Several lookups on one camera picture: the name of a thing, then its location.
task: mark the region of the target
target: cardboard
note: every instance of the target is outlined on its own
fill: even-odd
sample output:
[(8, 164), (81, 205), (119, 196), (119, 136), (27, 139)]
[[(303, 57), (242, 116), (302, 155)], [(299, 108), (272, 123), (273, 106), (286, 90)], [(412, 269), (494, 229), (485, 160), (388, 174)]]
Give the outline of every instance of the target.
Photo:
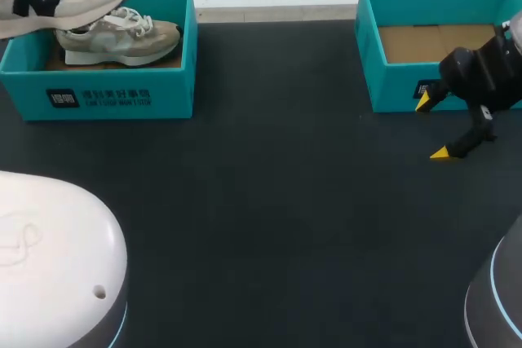
[(378, 28), (387, 62), (440, 62), (457, 47), (478, 49), (495, 34), (490, 24)]
[[(181, 58), (183, 53), (183, 44), (178, 45), (172, 53), (153, 64), (144, 65), (140, 68), (181, 68)], [(126, 69), (127, 66), (118, 63), (106, 63), (95, 65), (71, 66), (67, 65), (60, 58), (60, 45), (58, 42), (52, 47), (51, 54), (46, 63), (46, 71), (86, 71), (86, 70), (103, 70), (103, 69)]]

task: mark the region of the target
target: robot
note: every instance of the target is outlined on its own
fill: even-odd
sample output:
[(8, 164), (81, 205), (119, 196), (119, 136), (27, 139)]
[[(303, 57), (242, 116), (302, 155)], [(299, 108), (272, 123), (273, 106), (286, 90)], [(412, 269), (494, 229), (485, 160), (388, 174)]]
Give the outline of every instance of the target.
[(440, 83), (429, 86), (417, 112), (430, 112), (450, 95), (466, 101), (472, 126), (431, 159), (464, 158), (483, 141), (493, 142), (493, 114), (522, 99), (522, 12), (502, 26), (480, 49), (457, 48), (440, 62)]

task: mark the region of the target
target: logo on box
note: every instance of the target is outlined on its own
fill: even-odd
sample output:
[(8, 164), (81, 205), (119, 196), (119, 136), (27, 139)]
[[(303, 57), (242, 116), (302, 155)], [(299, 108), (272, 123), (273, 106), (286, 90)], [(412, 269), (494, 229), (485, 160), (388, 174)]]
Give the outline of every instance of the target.
[(47, 96), (53, 108), (79, 108), (80, 103), (71, 89), (47, 90)]

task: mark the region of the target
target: shoe sole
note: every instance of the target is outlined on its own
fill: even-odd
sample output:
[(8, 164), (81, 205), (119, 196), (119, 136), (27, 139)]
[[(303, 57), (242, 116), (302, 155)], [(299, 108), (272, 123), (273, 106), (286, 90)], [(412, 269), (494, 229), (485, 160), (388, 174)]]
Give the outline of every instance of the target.
[(94, 10), (75, 16), (29, 16), (17, 20), (0, 20), (0, 39), (23, 36), (42, 29), (71, 30), (96, 22), (125, 0), (113, 0)]
[(67, 65), (95, 65), (100, 63), (120, 63), (128, 67), (139, 67), (158, 61), (159, 59), (169, 55), (176, 47), (177, 44), (165, 49), (164, 51), (157, 52), (153, 55), (141, 57), (114, 55), (110, 53), (65, 51), (65, 63)]

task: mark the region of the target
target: white cover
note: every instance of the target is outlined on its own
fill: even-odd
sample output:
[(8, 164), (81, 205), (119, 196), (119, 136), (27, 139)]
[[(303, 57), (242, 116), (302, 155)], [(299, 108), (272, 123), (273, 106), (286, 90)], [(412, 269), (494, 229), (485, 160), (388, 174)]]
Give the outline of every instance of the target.
[(513, 17), (510, 22), (510, 30), (513, 35), (513, 41), (519, 52), (522, 54), (522, 11)]
[(73, 344), (113, 306), (126, 263), (122, 230), (95, 196), (0, 172), (0, 347)]

